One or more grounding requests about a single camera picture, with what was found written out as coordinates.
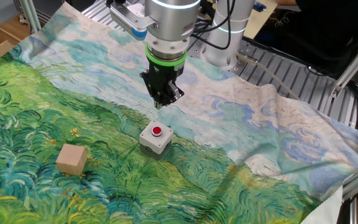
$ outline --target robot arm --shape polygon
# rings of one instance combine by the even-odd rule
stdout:
[[[125,0],[107,5],[121,27],[147,43],[149,69],[140,75],[155,107],[159,109],[182,97],[184,92],[175,81],[183,73],[200,0],[145,0],[144,16],[139,6],[131,6]]]

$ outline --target black cable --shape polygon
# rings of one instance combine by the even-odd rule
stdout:
[[[336,72],[336,73],[331,73],[331,74],[317,73],[317,72],[312,71],[312,69],[315,69],[312,66],[306,66],[305,69],[307,69],[310,73],[312,73],[314,75],[322,76],[322,77],[331,77],[331,76],[339,75],[339,74],[343,73],[343,72]]]
[[[203,32],[209,32],[209,31],[212,31],[212,30],[215,30],[221,26],[223,26],[223,24],[227,21],[229,21],[229,24],[230,25],[230,17],[231,17],[231,14],[233,13],[234,11],[234,5],[236,4],[236,0],[233,0],[233,2],[231,3],[231,8],[230,8],[230,11],[229,11],[229,5],[230,5],[230,0],[227,0],[227,17],[218,25],[212,27],[212,28],[209,28],[209,29],[205,29],[205,30],[194,30],[193,33],[203,33]]]
[[[220,46],[217,46],[215,44],[212,44],[211,42],[209,42],[209,41],[207,41],[207,40],[203,39],[202,37],[199,37],[199,36],[197,36],[195,34],[192,34],[191,36],[196,38],[196,39],[198,39],[198,40],[200,40],[200,41],[202,41],[202,42],[204,42],[204,43],[206,43],[206,44],[208,44],[208,45],[210,45],[210,46],[212,46],[212,47],[214,47],[214,48],[216,48],[216,49],[219,49],[219,50],[228,49],[229,46],[230,46],[230,43],[231,43],[231,26],[230,26],[230,15],[231,15],[231,13],[230,13],[230,11],[234,9],[235,4],[236,4],[236,0],[233,0],[232,5],[231,5],[231,9],[229,10],[230,0],[227,0],[227,19],[229,19],[229,20],[227,20],[227,28],[229,29],[228,30],[229,31],[229,37],[228,37],[227,44],[226,44],[225,47],[220,47]]]

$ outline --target cable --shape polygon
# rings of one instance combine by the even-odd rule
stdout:
[[[230,0],[227,0],[227,17],[218,25],[212,27],[212,28],[209,28],[209,29],[206,29],[206,30],[194,30],[194,33],[202,33],[202,32],[209,32],[209,31],[212,31],[212,30],[215,30],[221,26],[223,26],[223,24],[227,21],[229,21],[228,23],[228,26],[230,25],[230,17],[231,17],[231,14],[233,13],[234,11],[234,5],[236,4],[236,0],[233,0],[232,3],[231,3],[231,8],[230,8],[230,11],[229,11],[229,5],[230,5]]]
[[[212,44],[211,42],[209,42],[209,41],[207,41],[207,40],[205,40],[205,39],[203,39],[203,38],[201,38],[201,37],[199,37],[199,36],[197,36],[197,35],[195,35],[195,34],[192,34],[191,36],[194,37],[194,38],[196,38],[196,39],[198,39],[198,40],[200,40],[200,41],[202,41],[202,42],[204,42],[204,43],[206,43],[206,44],[208,44],[208,45],[210,45],[210,46],[212,46],[212,47],[214,47],[214,48],[216,48],[216,49],[219,49],[219,50],[226,50],[226,49],[228,49],[229,46],[230,46],[230,42],[231,42],[230,16],[231,16],[232,10],[234,9],[234,5],[235,5],[235,4],[236,4],[236,0],[233,0],[232,3],[231,3],[231,8],[230,8],[230,10],[229,10],[230,0],[227,0],[227,17],[226,17],[226,19],[225,19],[224,21],[227,21],[227,28],[229,29],[229,30],[228,30],[228,31],[229,31],[229,32],[228,32],[229,37],[228,37],[227,44],[226,44],[225,47],[220,47],[220,46],[217,46],[217,45],[215,45],[215,44]]]
[[[301,100],[284,82],[282,82],[279,78],[277,78],[272,71],[270,71],[265,65],[262,65],[261,63],[256,63],[259,68],[263,69],[270,77],[272,77],[276,82],[280,84],[281,87],[284,88],[287,93],[289,93],[294,99]]]
[[[292,12],[292,11],[286,12],[286,13],[284,14],[284,16],[283,16],[280,20],[278,20],[278,19],[276,19],[276,18],[271,18],[270,16],[269,16],[268,18],[271,19],[271,20],[276,20],[277,22],[274,24],[274,27],[278,28],[278,27],[283,26],[284,23],[289,23],[289,22],[290,22],[290,19],[289,19],[288,17],[286,17],[286,15],[287,15],[288,13],[293,13],[293,12]]]

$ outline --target silver metal cylinder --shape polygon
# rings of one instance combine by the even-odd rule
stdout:
[[[200,0],[146,0],[145,16],[157,21],[148,32],[159,39],[179,41],[191,35]]]
[[[233,13],[231,14],[231,41],[230,46],[226,50],[219,50],[212,46],[205,46],[202,50],[201,57],[220,68],[230,69],[236,63],[236,52],[240,46],[242,35],[247,26],[249,16],[254,6],[255,0],[236,0]],[[214,25],[220,24],[227,17],[227,1],[219,1],[215,12]],[[217,46],[224,47],[229,40],[228,23],[225,22],[218,29],[212,30],[208,40]]]

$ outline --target table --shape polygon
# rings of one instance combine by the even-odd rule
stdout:
[[[272,15],[277,7],[275,0],[258,0],[258,2],[266,6],[266,12],[257,12],[256,10],[252,10],[247,28],[244,31],[244,36],[251,39],[255,38],[261,28],[265,25],[269,16]]]

